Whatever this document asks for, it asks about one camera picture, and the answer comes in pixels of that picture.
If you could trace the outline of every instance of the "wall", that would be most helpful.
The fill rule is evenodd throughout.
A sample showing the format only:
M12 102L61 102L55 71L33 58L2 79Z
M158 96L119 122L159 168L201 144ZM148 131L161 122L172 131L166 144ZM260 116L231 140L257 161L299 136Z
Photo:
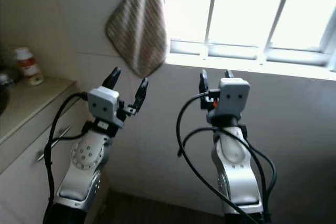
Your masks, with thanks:
M84 89L101 83L114 66L122 68L116 89L133 102L140 80L125 66L103 34L107 17L119 0L59 0L76 51ZM126 121L114 140L107 172L113 189L220 214L219 200L176 157L175 123L187 98L197 92L201 68L164 64L150 76L140 113ZM223 71L208 69L216 87ZM249 139L278 167L278 183L270 209L275 223L332 222L336 201L334 81L234 72L250 82L243 122ZM206 125L205 112L194 104L183 132ZM188 146L194 163L216 184L209 134Z
M14 48L28 46L45 75L77 78L57 0L0 0L0 41L7 62L15 64Z

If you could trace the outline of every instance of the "floor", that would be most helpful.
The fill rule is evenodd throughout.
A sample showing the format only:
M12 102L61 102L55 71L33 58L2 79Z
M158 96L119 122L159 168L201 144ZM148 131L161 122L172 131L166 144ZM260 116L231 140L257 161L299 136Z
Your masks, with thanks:
M221 216L110 192L95 224L223 224Z

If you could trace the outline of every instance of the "towel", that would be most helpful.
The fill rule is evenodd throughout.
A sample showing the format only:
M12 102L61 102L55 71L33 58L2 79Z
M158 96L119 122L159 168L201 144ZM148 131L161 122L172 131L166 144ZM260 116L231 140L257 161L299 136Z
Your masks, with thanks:
M169 47L163 0L122 0L105 32L133 72L147 77L164 62Z

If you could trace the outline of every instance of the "window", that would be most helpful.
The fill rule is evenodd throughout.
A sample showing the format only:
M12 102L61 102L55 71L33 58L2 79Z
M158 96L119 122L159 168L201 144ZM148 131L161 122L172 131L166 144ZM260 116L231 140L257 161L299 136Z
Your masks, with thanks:
M165 0L171 52L327 66L336 0Z

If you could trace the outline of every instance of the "drawer handle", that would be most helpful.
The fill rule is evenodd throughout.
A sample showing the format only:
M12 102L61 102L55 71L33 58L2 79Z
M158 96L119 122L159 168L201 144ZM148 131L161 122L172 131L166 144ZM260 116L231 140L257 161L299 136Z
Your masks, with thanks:
M63 137L65 134L67 134L67 132L71 129L71 125L69 125L68 127L66 127L66 129L58 136L58 137ZM53 142L53 144L51 145L51 148L54 148L54 146L58 143L59 140L56 140L55 142ZM38 155L40 154L40 156L38 157L37 161L41 161L44 158L44 153L43 151L41 151L38 153Z

